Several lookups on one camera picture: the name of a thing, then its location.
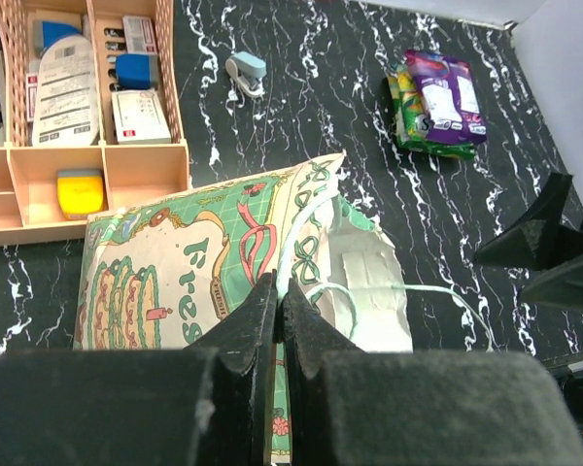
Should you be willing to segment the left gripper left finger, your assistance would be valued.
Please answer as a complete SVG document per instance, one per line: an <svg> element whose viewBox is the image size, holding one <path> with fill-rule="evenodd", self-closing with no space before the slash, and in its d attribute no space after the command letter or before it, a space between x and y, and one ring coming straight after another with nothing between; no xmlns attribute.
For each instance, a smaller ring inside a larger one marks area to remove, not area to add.
<svg viewBox="0 0 583 466"><path fill-rule="evenodd" d="M276 277L183 349L0 356L0 465L266 465Z"/></svg>

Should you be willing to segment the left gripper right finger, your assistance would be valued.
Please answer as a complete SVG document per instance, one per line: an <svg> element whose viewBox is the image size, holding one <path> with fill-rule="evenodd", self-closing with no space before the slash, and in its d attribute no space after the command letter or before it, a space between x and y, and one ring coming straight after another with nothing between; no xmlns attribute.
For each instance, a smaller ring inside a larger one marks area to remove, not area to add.
<svg viewBox="0 0 583 466"><path fill-rule="evenodd" d="M281 304L295 465L583 465L551 375L519 352L366 352L295 283Z"/></svg>

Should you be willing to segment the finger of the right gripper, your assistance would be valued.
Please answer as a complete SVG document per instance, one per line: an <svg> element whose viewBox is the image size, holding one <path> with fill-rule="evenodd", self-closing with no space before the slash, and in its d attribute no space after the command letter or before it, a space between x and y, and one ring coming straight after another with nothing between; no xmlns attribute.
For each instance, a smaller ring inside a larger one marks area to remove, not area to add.
<svg viewBox="0 0 583 466"><path fill-rule="evenodd" d="M583 311L583 254L541 274L519 292L519 300Z"/></svg>
<svg viewBox="0 0 583 466"><path fill-rule="evenodd" d="M543 270L550 265L572 175L552 173L529 208L473 255L480 265Z"/></svg>

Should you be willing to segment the green illustrated paper bag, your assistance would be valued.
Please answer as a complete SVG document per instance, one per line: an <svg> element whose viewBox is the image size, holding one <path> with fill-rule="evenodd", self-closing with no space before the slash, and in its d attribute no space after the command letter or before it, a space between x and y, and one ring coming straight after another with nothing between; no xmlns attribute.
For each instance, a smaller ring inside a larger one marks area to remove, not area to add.
<svg viewBox="0 0 583 466"><path fill-rule="evenodd" d="M412 352L407 294L392 242L341 196L343 153L150 201L86 227L76 350L181 350L276 277L270 461L292 426L281 304L291 283L366 352Z"/></svg>

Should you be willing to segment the purple Fox's candy bag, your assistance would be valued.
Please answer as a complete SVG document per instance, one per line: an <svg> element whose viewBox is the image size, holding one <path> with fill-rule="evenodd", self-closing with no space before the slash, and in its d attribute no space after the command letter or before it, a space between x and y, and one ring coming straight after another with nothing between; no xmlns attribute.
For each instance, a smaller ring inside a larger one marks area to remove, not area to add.
<svg viewBox="0 0 583 466"><path fill-rule="evenodd" d="M429 118L427 139L451 146L484 144L487 126L468 63L421 50L408 50L405 60Z"/></svg>

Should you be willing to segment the green Fox's candy bag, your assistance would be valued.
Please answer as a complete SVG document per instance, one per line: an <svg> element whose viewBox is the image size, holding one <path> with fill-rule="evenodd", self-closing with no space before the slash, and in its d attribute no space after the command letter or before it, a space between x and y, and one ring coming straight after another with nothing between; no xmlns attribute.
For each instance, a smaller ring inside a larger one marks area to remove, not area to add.
<svg viewBox="0 0 583 466"><path fill-rule="evenodd" d="M471 160L477 155L472 144L447 145L427 139L430 120L405 65L394 66L387 81L394 105L395 139L399 148L461 160Z"/></svg>

